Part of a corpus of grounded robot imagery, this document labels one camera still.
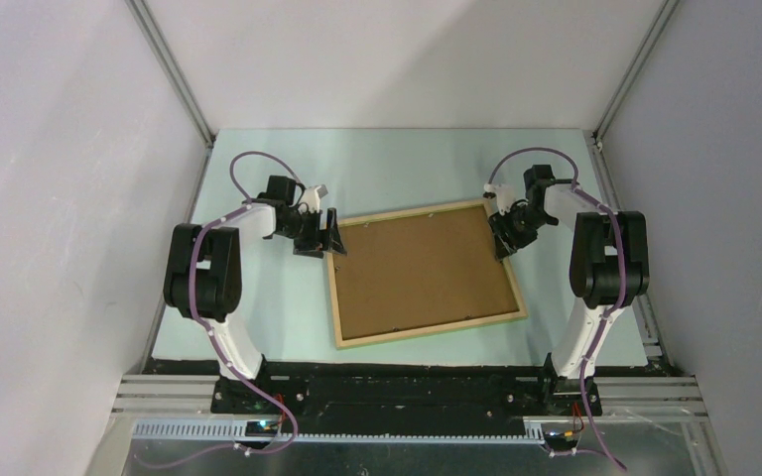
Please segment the wooden frame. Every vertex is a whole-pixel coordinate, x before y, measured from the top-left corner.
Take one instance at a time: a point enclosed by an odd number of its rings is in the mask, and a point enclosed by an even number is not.
[[[490,215],[492,207],[486,199],[476,199],[468,201],[460,201],[454,203],[447,203],[442,205],[425,206],[420,208],[412,208],[408,210],[390,211],[385,213],[376,213],[372,215],[357,216],[351,218],[345,218],[339,222],[340,228],[353,226],[357,224],[367,224],[378,221],[393,220],[397,218],[406,218],[418,215],[430,215],[435,212],[454,211],[464,208],[472,208],[476,206],[484,207],[487,216]],[[477,317],[473,319],[449,322],[439,325],[430,325],[426,327],[419,327],[414,329],[390,331],[379,335],[370,335],[366,337],[357,337],[344,339],[342,329],[340,326],[340,312],[337,297],[337,284],[335,278],[334,269],[334,257],[330,254],[326,254],[326,264],[328,269],[328,290],[331,298],[331,314],[334,323],[334,344],[338,349],[361,346],[367,344],[374,344],[392,340],[400,340],[410,337],[418,337],[422,335],[435,334],[440,332],[448,332],[453,330],[460,330],[470,327],[478,327],[487,324],[496,324],[502,322],[508,322],[511,320],[521,319],[527,317],[527,308],[524,304],[524,298],[521,295],[521,289],[518,286],[518,280],[510,265],[510,260],[504,260],[502,262],[504,271],[507,275],[509,286],[512,290],[513,297],[518,306],[518,310],[508,313],[487,315],[483,317]]]

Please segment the cork board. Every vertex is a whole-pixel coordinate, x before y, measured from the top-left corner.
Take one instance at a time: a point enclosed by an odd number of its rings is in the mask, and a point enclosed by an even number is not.
[[[348,256],[326,258],[337,348],[527,317],[489,212],[473,200],[342,220]]]

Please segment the work surface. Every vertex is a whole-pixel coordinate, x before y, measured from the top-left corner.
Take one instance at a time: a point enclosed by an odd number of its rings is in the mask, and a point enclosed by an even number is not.
[[[229,162],[244,151],[286,161],[305,184],[324,183],[323,207],[339,217],[478,198],[495,164],[524,147],[559,149],[574,158],[579,181],[600,196],[579,130],[223,130],[211,155],[194,210],[202,223],[237,208],[243,197],[229,178]],[[523,195],[522,174],[550,164],[557,178],[571,166],[557,156],[525,154],[502,167],[496,182]],[[244,158],[236,176],[247,191],[263,191],[269,175],[285,171],[260,157]],[[241,250],[243,295],[231,317],[243,319],[268,360],[421,365],[542,365],[565,330],[574,296],[569,285],[572,233],[539,230],[539,239],[512,257],[529,317],[504,324],[336,350],[325,261],[293,256],[283,237]],[[168,308],[153,349],[157,359],[214,359],[203,330]],[[644,347],[632,309],[615,322],[597,365],[643,366]]]

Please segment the white wall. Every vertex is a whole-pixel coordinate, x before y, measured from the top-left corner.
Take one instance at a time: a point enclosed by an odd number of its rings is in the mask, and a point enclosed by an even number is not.
[[[152,1],[213,129],[592,129],[661,0]]]
[[[604,154],[733,475],[762,474],[762,2],[682,2]]]
[[[0,475],[84,471],[203,154],[123,1],[0,1]]]

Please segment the red wire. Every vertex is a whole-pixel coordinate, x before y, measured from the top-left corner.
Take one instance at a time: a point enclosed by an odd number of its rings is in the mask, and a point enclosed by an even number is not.
[[[276,394],[276,400],[278,400],[279,403],[282,405],[285,404],[285,399],[282,397],[282,394]],[[282,410],[282,416],[279,417],[279,424],[282,424],[284,421],[285,421],[285,411]]]
[[[579,409],[579,405],[577,403],[573,404],[573,414],[576,417],[579,417],[579,422],[582,423],[582,426],[577,432],[583,431],[585,429],[585,420],[582,419],[582,411]]]

